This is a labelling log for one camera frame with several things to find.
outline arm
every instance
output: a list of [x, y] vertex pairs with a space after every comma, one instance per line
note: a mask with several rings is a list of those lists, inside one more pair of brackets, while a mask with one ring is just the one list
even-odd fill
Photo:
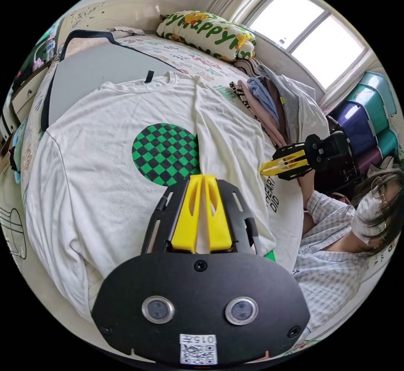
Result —
[[328, 197], [314, 190], [314, 175], [312, 170], [298, 178], [303, 194], [303, 208], [312, 216], [314, 224], [320, 223], [339, 208], [346, 208], [346, 204]]

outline window frame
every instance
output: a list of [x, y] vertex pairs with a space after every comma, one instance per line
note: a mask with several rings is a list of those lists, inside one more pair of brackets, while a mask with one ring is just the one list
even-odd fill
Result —
[[[247, 18], [243, 21], [242, 25], [248, 29], [250, 29], [250, 25], [258, 18], [258, 16], [272, 3], [274, 0], [262, 0], [259, 2], [256, 7], [252, 10], [252, 12], [247, 16]], [[326, 6], [316, 2], [314, 0], [309, 0], [310, 2], [316, 4], [317, 6], [323, 9], [323, 13], [320, 14], [315, 20], [313, 20], [297, 37], [296, 39], [289, 45], [288, 48], [284, 49], [282, 47], [278, 47], [279, 50], [285, 54], [287, 54], [294, 62], [296, 62], [311, 78], [312, 80], [318, 85], [318, 87], [323, 91], [323, 93], [327, 93], [333, 86], [335, 86], [348, 72], [350, 72], [366, 55], [369, 51], [369, 47], [367, 44], [364, 44], [363, 41], [358, 38], [358, 36], [352, 32], [332, 11], [327, 8]], [[333, 16], [338, 22], [343, 26], [343, 28], [348, 31], [356, 41], [364, 46], [363, 51], [360, 55], [348, 66], [348, 68], [338, 76], [334, 82], [332, 82], [326, 88], [317, 80], [317, 78], [310, 72], [308, 68], [306, 68], [297, 58], [293, 57], [292, 52], [298, 48], [301, 43], [321, 24], [323, 23], [328, 17]], [[266, 37], [265, 34], [259, 33], [260, 37], [265, 38], [267, 42], [277, 47], [276, 43], [271, 40], [270, 38]]]

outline sticker label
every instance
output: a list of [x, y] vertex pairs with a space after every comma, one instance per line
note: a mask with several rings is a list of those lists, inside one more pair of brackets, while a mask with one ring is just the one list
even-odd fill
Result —
[[213, 366], [218, 363], [214, 334], [180, 334], [181, 364]]

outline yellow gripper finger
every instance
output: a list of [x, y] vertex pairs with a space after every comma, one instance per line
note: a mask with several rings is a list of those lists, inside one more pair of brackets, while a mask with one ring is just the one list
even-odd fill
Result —
[[260, 174], [263, 176], [276, 176], [287, 170], [301, 168], [308, 165], [307, 159], [296, 161], [296, 159], [305, 156], [304, 150], [291, 153], [279, 159], [270, 160], [260, 167]]
[[203, 175], [191, 176], [171, 245], [175, 250], [196, 253]]
[[215, 176], [205, 175], [205, 197], [209, 252], [228, 251], [233, 242]]

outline teal storage box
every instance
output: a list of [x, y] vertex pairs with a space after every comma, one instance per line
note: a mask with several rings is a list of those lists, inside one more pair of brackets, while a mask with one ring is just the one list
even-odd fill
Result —
[[375, 134], [389, 127], [383, 100], [375, 89], [359, 83], [346, 100], [360, 104], [365, 109]]
[[399, 141], [394, 131], [388, 128], [382, 131], [380, 134], [378, 134], [376, 138], [377, 138], [377, 146], [379, 147], [383, 159], [386, 156], [391, 155], [391, 153], [394, 153], [395, 155], [398, 156]]
[[376, 72], [365, 72], [359, 83], [379, 93], [388, 117], [392, 117], [397, 113], [397, 106], [394, 102], [393, 94], [387, 79], [383, 75]]

